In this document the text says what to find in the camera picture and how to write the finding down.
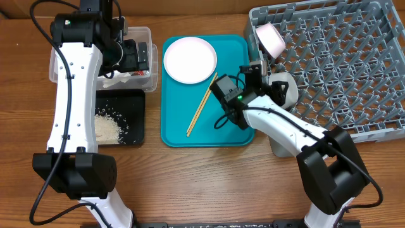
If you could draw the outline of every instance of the wood surface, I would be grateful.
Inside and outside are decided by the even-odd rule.
[[[128,18],[148,26],[158,47],[174,35],[242,35],[247,15],[147,16]],[[51,20],[40,20],[49,30]],[[53,122],[56,84],[49,81],[51,46],[30,20],[0,21],[0,227],[30,227],[28,215],[44,181],[32,170],[32,155],[44,153]],[[118,164],[116,188],[141,222],[264,222],[301,219],[310,201],[296,159],[277,158],[267,136],[238,148],[170,148],[160,138],[160,82],[146,96],[146,137],[141,147],[100,148]],[[357,144],[385,200],[357,209],[346,219],[363,227],[404,227],[405,140]],[[366,187],[355,203],[377,200]],[[77,203],[49,188],[37,211],[44,220]],[[44,227],[94,222],[84,208]]]

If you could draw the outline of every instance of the wooden chopstick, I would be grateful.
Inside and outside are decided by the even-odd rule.
[[[193,130],[194,125],[196,124],[198,117],[200,116],[201,110],[203,110],[204,105],[205,105],[205,103],[207,102],[207,100],[208,100],[208,98],[209,98],[209,95],[211,94],[211,89],[209,89],[209,87],[210,87],[210,86],[212,85],[212,83],[216,80],[217,76],[218,76],[218,73],[215,73],[215,75],[214,75],[214,77],[213,77],[211,83],[209,84],[209,86],[208,86],[208,88],[207,88],[207,91],[205,92],[204,97],[202,98],[202,100],[201,100],[201,102],[200,102],[200,105],[198,106],[198,109],[197,109],[196,113],[194,114],[194,117],[193,117],[192,120],[191,120],[191,123],[190,123],[190,125],[189,125],[189,128],[187,129],[187,137],[190,136],[190,133],[191,133],[191,131]]]

